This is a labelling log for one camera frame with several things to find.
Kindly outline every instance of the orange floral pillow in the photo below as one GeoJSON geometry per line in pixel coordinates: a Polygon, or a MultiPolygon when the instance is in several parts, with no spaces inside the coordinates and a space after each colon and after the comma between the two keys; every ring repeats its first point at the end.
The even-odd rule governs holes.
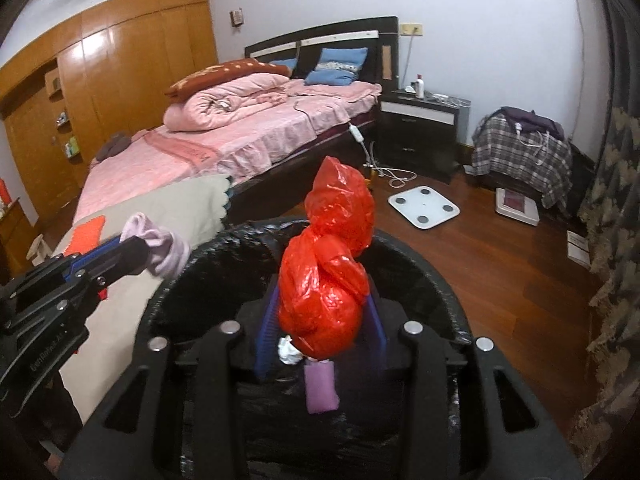
{"type": "Polygon", "coordinates": [[[194,72],[171,85],[164,93],[169,96],[172,102],[180,103],[205,88],[210,88],[258,72],[280,74],[286,77],[291,76],[291,70],[284,65],[263,63],[252,58],[237,59],[219,65],[208,66],[203,70],[194,72]]]}

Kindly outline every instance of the red plastic bag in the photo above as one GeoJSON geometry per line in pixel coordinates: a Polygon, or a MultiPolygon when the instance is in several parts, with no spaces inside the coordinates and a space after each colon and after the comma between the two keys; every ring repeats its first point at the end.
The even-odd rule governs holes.
{"type": "Polygon", "coordinates": [[[364,177],[328,156],[305,199],[310,226],[292,238],[280,266],[280,327],[302,353],[327,359],[348,348],[369,293],[354,257],[369,247],[374,202],[364,177]]]}

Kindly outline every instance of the blue pillow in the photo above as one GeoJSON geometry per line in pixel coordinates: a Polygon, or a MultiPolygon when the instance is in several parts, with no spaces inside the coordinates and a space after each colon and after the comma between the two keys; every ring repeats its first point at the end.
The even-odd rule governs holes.
{"type": "Polygon", "coordinates": [[[272,65],[284,65],[293,72],[293,69],[295,69],[296,65],[298,64],[298,60],[295,57],[292,57],[291,59],[277,59],[274,61],[270,61],[269,63],[271,63],[272,65]]]}
{"type": "Polygon", "coordinates": [[[305,85],[350,85],[357,79],[368,52],[367,47],[322,49],[316,69],[306,76],[305,85]]]}

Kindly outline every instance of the curtain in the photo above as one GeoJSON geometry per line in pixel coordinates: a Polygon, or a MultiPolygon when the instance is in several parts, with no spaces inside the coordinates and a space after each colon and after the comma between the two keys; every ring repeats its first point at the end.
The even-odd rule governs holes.
{"type": "Polygon", "coordinates": [[[589,473],[629,422],[640,397],[640,34],[620,0],[604,0],[612,46],[611,114],[596,178],[580,208],[591,271],[605,282],[591,300],[602,317],[588,351],[600,383],[570,440],[589,473]]]}

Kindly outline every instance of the black trash bag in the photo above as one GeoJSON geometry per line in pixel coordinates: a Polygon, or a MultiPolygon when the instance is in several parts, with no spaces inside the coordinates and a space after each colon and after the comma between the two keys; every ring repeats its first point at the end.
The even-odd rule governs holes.
{"type": "MultiPolygon", "coordinates": [[[[233,319],[240,306],[262,298],[278,273],[288,241],[308,225],[303,218],[248,222],[201,245],[182,274],[149,301],[136,348],[162,335],[174,344],[199,338],[233,319]]],[[[443,338],[470,343],[464,311],[450,286],[419,254],[376,231],[359,261],[382,298],[398,301],[408,317],[443,338]]],[[[332,359],[340,408],[306,412],[303,364],[278,362],[265,384],[238,384],[239,424],[254,479],[392,479],[398,476],[400,424],[405,402],[401,381],[383,382],[365,365],[362,346],[332,359]]],[[[186,385],[180,473],[193,477],[190,433],[193,382],[186,385]]],[[[456,378],[449,378],[449,433],[460,439],[456,378]]],[[[452,446],[458,460],[456,446],[452,446]]]]}

